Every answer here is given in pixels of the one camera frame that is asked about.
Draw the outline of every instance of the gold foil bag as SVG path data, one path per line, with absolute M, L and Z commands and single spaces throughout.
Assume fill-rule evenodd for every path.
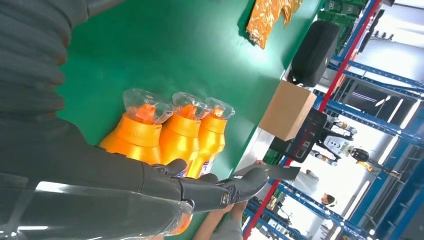
M 265 49 L 268 36 L 280 13 L 284 17 L 283 27 L 285 28 L 301 4 L 302 0 L 256 0 L 246 28 L 250 39 Z

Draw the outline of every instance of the bottle label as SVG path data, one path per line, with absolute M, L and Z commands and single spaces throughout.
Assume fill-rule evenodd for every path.
M 209 162 L 208 161 L 206 161 L 205 163 L 203 163 L 203 166 L 201 167 L 201 171 L 200 171 L 200 176 L 203 176 L 203 175 L 205 175 L 205 174 L 208 174 L 209 173 L 209 168 L 208 168 L 208 166 L 209 166 Z
M 178 175 L 176 176 L 177 178 L 185 178 L 187 175 L 187 169 L 184 169 L 184 171 L 178 173 Z

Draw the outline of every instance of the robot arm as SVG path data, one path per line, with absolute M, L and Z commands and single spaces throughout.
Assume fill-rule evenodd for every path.
M 358 133 L 358 130 L 353 126 L 349 126 L 345 121 L 339 121 L 336 117 L 327 116 L 327 121 L 330 122 L 333 126 L 337 126 L 349 133 L 350 137 L 353 137 Z
M 311 151 L 309 152 L 309 154 L 310 154 L 310 155 L 312 155 L 312 156 L 314 156 L 315 158 L 317 158 L 317 159 L 319 159 L 319 160 L 323 161 L 323 162 L 328 163 L 329 165 L 331 165 L 331 166 L 333 166 L 333 167 L 337 166 L 337 160 L 338 160 L 338 159 L 340 159 L 340 157 L 339 157 L 339 156 L 336 156 L 336 158 L 335 158 L 335 159 L 329 158 L 329 157 L 327 157 L 327 156 L 325 156 L 325 155 L 322 155 L 322 154 L 321 154 L 319 151 L 317 151 L 317 150 L 311 150 Z

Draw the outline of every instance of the gray robot arm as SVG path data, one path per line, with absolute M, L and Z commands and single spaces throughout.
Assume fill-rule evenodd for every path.
M 182 213 L 225 208 L 268 181 L 260 169 L 216 184 L 171 177 L 87 144 L 74 124 L 57 117 L 64 107 L 56 92 L 65 79 L 59 66 L 72 28 L 119 2 L 1 1 L 0 238 L 157 235 Z

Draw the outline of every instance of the human arm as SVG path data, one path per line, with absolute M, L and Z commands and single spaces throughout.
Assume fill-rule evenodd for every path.
M 224 209 L 209 212 L 194 234 L 193 240 L 209 240 L 218 223 L 233 206 L 234 204 L 231 204 Z
M 246 206 L 248 205 L 247 201 L 242 201 L 234 204 L 234 207 L 231 210 L 231 219 L 236 220 L 242 223 L 243 212 L 245 211 Z

